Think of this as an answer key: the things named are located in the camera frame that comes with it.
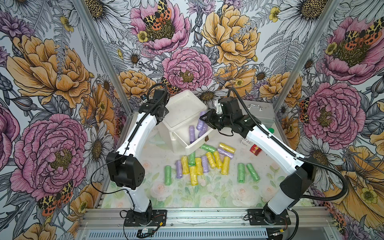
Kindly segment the purple bag roll front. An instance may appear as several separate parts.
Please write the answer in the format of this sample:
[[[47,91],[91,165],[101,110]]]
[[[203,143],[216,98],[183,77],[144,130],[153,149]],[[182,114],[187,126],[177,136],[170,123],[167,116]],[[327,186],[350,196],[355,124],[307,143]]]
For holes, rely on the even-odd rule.
[[[200,116],[202,117],[206,113],[207,113],[207,111],[202,111],[200,113]],[[203,131],[204,127],[205,127],[205,122],[199,118],[196,129],[201,132],[201,131]]]

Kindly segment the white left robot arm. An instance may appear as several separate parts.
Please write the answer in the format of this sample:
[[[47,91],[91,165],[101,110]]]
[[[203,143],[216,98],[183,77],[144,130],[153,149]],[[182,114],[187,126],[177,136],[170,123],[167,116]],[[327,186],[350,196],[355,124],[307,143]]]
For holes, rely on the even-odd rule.
[[[168,114],[168,89],[154,90],[154,95],[139,108],[139,114],[128,137],[115,153],[106,158],[110,180],[125,191],[132,203],[125,225],[148,225],[153,219],[153,207],[140,187],[145,169],[140,163],[143,147],[151,131]]]

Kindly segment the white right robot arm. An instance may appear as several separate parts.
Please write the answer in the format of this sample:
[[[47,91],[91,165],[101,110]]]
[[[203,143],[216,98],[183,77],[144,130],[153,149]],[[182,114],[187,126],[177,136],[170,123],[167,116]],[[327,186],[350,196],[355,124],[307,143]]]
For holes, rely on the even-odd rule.
[[[220,131],[230,128],[232,133],[250,140],[287,173],[288,176],[280,183],[277,193],[263,208],[263,221],[266,224],[275,225],[281,214],[302,198],[329,202],[347,194],[348,183],[340,172],[319,164],[313,157],[305,157],[297,153],[277,139],[259,119],[251,114],[243,100],[234,97],[223,98],[217,103],[216,109],[203,114],[200,120],[212,129]],[[324,198],[305,194],[314,183],[318,169],[333,173],[340,179],[342,189],[339,193]]]

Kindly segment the white plastic drawer cabinet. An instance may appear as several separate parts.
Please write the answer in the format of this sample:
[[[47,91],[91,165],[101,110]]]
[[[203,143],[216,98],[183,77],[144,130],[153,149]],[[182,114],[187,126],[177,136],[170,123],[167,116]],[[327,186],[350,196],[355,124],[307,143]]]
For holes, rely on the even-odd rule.
[[[173,151],[182,152],[190,146],[189,126],[198,122],[200,113],[207,106],[190,90],[185,90],[169,99],[169,111],[158,130],[162,140]]]

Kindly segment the purple bag roll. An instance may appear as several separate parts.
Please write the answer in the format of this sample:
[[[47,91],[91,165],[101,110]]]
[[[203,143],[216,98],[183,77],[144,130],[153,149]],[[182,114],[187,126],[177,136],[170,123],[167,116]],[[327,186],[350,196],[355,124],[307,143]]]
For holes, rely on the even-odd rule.
[[[181,160],[176,161],[176,179],[181,179],[183,177],[183,169]]]
[[[193,125],[189,126],[189,139],[191,144],[196,141],[195,127]]]
[[[204,124],[203,128],[201,131],[199,131],[199,134],[198,134],[198,138],[200,138],[201,136],[203,136],[208,130],[208,125],[207,124]]]
[[[202,156],[201,157],[202,159],[202,167],[203,167],[203,173],[208,173],[210,171],[209,167],[209,162],[208,162],[208,158],[206,155]]]
[[[207,113],[207,111],[202,111],[200,113],[200,116],[202,117],[206,113]],[[201,132],[201,131],[203,131],[204,127],[205,127],[205,122],[199,118],[196,129]]]

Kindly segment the purple bag roll back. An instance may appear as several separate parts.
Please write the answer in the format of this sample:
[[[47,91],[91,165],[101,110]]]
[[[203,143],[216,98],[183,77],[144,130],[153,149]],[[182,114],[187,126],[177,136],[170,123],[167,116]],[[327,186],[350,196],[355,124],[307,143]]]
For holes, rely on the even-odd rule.
[[[189,139],[191,144],[196,141],[195,127],[193,125],[189,126]]]

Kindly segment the white top drawer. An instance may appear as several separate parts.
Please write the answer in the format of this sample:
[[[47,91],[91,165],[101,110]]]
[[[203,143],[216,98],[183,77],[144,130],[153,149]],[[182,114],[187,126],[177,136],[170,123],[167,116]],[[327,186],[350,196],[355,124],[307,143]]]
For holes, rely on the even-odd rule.
[[[203,144],[208,144],[212,139],[214,130],[208,127],[206,124],[203,126],[203,130],[198,130],[198,120],[188,121],[177,128],[173,135],[176,139],[176,153],[190,155],[194,151],[198,150]]]

